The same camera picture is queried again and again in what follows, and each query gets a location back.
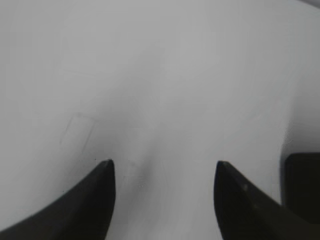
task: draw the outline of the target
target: white background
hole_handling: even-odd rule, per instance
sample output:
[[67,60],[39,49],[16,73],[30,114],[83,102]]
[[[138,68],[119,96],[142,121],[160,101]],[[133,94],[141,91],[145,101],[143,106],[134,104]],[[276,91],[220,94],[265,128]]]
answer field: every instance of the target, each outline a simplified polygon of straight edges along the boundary
[[220,240],[218,160],[280,202],[318,151],[320,10],[296,0],[0,1],[0,229],[115,162],[110,240]]

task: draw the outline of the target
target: scuff mark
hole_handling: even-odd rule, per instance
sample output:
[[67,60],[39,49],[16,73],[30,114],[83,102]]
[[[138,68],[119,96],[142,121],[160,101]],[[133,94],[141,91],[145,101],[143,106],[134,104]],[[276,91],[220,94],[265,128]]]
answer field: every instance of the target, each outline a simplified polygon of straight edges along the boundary
[[94,123],[94,124],[92,125],[91,129],[90,129],[90,132],[89,132],[89,134],[88,134],[88,136],[87,136],[87,138],[86,138],[86,140],[85,140],[85,143],[84,143],[84,145],[83,145],[83,148],[82,148],[82,151],[81,151],[82,153],[84,153],[84,151],[85,151],[85,149],[86,149],[86,146],[87,146],[87,144],[88,144],[88,141],[89,141],[89,139],[90,139],[90,136],[91,136],[92,132],[94,131],[95,125],[96,125],[96,123]]
[[68,124],[66,125],[66,128],[65,128],[65,130],[64,130],[64,133],[62,134],[62,136],[61,136],[61,138],[60,138],[60,141],[59,141],[59,144],[60,144],[60,145],[62,144],[62,142],[63,142],[63,140],[64,140],[64,138],[65,138],[65,136],[66,136],[66,134],[67,134],[67,131],[68,131],[68,129],[69,129],[69,127],[70,127],[70,125],[71,125],[74,117],[75,117],[75,115],[73,114],[73,115],[71,116]]
[[[94,117],[89,116],[89,115],[86,115],[86,114],[84,114],[84,113],[82,113],[82,112],[75,112],[75,113],[73,113],[72,116],[71,116],[71,118],[70,118],[70,120],[68,121],[68,123],[67,123],[67,125],[66,125],[66,128],[65,128],[65,130],[64,130],[61,138],[60,138],[60,141],[59,141],[60,146],[62,145],[62,143],[63,143],[63,141],[64,141],[64,139],[65,139],[65,137],[66,137],[66,134],[67,134],[67,132],[68,132],[68,130],[69,130],[69,128],[70,128],[70,126],[71,126],[71,123],[73,122],[74,118],[78,118],[78,119],[79,119],[79,118],[86,118],[86,119],[89,119],[89,120],[91,120],[91,121],[94,122],[93,125],[92,125],[92,127],[91,127],[91,129],[90,129],[90,133],[89,133],[89,136],[88,136],[88,137],[90,137],[90,135],[91,135],[91,133],[92,133],[92,131],[93,131],[93,127],[95,126],[95,124],[99,122],[99,121],[98,121],[97,119],[95,119]],[[86,147],[87,142],[88,142],[88,138],[87,138],[87,140],[86,140],[86,142],[85,142],[84,148]]]

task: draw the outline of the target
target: white surface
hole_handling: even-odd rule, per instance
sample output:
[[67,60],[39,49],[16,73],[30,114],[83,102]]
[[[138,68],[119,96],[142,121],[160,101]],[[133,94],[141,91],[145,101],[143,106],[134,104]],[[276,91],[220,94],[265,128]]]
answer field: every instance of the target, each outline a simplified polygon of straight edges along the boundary
[[117,187],[110,240],[221,239],[218,160],[280,201],[281,155],[309,146],[290,134],[307,136],[302,122],[317,129],[303,106],[318,106],[318,9],[2,0],[0,11],[0,228],[107,158]]

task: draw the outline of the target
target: black object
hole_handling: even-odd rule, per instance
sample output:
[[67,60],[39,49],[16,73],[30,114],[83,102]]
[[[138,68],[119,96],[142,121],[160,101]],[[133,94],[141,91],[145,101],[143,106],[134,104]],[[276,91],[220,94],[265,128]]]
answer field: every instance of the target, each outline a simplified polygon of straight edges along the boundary
[[0,240],[104,240],[115,200],[110,159],[37,214],[0,232]]
[[286,208],[310,224],[320,224],[320,153],[291,154],[284,162]]
[[320,240],[318,224],[276,203],[226,161],[216,165],[214,209],[224,240]]

